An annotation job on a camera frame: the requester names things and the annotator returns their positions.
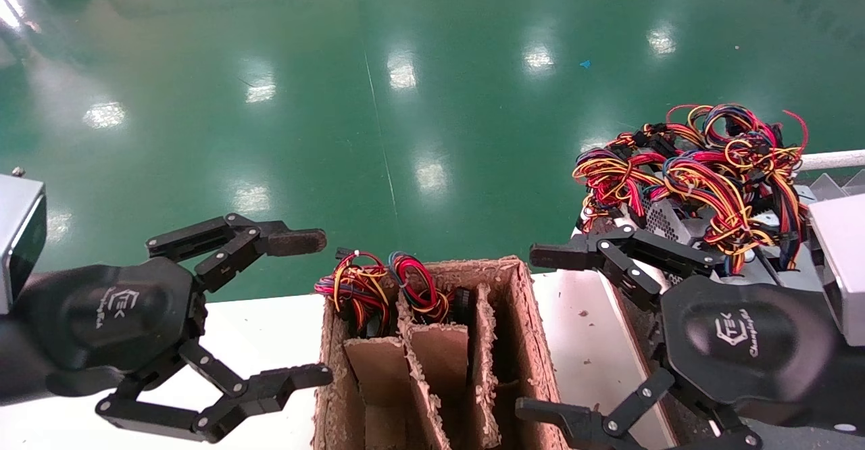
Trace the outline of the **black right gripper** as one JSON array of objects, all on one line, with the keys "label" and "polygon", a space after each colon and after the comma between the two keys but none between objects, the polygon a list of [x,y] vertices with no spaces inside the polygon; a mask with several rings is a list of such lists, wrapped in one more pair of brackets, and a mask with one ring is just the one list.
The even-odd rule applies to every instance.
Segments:
[{"label": "black right gripper", "polygon": [[[775,426],[863,429],[863,348],[847,344],[821,293],[708,280],[701,276],[725,262],[722,254],[635,226],[575,234],[564,245],[534,243],[529,262],[599,272],[637,308],[662,315],[664,361],[673,372],[657,369],[608,416],[517,399],[517,418],[556,426],[569,448],[640,449],[631,428],[664,395],[689,397],[687,389],[719,434],[683,449],[761,449],[760,435],[736,413]],[[687,279],[662,294],[639,263]]]}]

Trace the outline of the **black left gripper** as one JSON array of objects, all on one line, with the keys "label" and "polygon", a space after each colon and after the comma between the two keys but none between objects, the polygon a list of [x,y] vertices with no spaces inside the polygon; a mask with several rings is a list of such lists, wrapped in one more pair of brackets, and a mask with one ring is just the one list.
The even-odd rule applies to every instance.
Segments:
[{"label": "black left gripper", "polygon": [[[31,278],[28,336],[47,359],[47,392],[88,397],[117,387],[96,407],[112,426],[211,444],[251,417],[281,412],[294,392],[331,384],[331,369],[317,363],[241,378],[191,341],[203,336],[203,293],[220,290],[262,256],[317,253],[326,244],[320,228],[228,214],[153,237],[147,250],[154,259],[136,266],[83,266]],[[177,265],[197,257],[203,260],[193,275]],[[139,401],[183,366],[219,389],[220,398],[200,412]]]}]

